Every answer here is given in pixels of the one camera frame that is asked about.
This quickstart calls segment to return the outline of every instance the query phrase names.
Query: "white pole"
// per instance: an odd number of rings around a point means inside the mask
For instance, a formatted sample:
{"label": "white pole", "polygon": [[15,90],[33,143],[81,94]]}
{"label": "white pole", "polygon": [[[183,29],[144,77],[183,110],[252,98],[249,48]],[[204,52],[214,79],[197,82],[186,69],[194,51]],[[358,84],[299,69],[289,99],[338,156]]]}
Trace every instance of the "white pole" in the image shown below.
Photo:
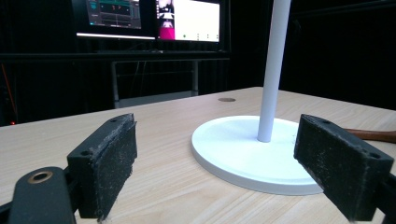
{"label": "white pole", "polygon": [[259,141],[266,143],[271,142],[274,126],[289,14],[290,0],[274,0],[258,133]]}

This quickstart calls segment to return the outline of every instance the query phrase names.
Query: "wooden handle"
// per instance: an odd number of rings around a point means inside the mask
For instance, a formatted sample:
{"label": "wooden handle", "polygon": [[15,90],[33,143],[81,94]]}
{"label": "wooden handle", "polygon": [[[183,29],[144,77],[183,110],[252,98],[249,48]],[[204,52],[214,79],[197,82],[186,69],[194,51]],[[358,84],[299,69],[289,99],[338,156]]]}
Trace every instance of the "wooden handle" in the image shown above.
{"label": "wooden handle", "polygon": [[396,143],[396,131],[392,132],[377,132],[377,131],[364,131],[356,129],[346,129],[348,132],[355,134],[363,140],[372,140],[380,142]]}

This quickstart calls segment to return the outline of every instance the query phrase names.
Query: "light wood tabletop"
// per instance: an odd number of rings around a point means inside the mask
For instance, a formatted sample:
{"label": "light wood tabletop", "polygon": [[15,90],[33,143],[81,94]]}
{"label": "light wood tabletop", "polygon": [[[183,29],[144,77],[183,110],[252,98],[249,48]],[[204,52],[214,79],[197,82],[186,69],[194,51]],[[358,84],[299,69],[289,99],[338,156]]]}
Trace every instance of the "light wood tabletop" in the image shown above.
{"label": "light wood tabletop", "polygon": [[[106,120],[134,113],[138,156],[106,223],[349,223],[322,193],[283,196],[243,189],[210,174],[192,156],[191,136],[201,124],[258,116],[261,100],[258,87],[2,127],[0,204],[12,200],[20,177],[41,167],[65,168],[67,154]],[[343,128],[396,130],[396,111],[287,91],[277,100],[278,119],[298,122],[308,114]],[[396,157],[396,145],[369,143]],[[383,216],[377,210],[373,223]],[[96,223],[76,217],[78,223]]]}

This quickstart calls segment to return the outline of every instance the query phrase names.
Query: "computer monitor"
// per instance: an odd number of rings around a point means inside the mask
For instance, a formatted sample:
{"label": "computer monitor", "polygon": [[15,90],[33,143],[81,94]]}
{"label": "computer monitor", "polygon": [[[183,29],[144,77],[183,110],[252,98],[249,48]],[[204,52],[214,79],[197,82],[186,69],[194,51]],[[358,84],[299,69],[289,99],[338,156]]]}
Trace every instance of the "computer monitor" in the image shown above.
{"label": "computer monitor", "polygon": [[156,0],[159,40],[219,42],[220,0]]}
{"label": "computer monitor", "polygon": [[78,37],[151,39],[154,0],[72,0]]}

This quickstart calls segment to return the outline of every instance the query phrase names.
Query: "white lamp base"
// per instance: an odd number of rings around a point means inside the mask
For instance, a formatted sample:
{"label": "white lamp base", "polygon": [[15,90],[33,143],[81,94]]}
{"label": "white lamp base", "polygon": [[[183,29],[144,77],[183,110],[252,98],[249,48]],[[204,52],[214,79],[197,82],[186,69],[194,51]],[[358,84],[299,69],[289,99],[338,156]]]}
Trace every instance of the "white lamp base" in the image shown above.
{"label": "white lamp base", "polygon": [[211,120],[192,135],[193,155],[207,171],[266,193],[307,195],[323,190],[293,158],[298,123],[275,119],[272,141],[257,140],[260,117]]}

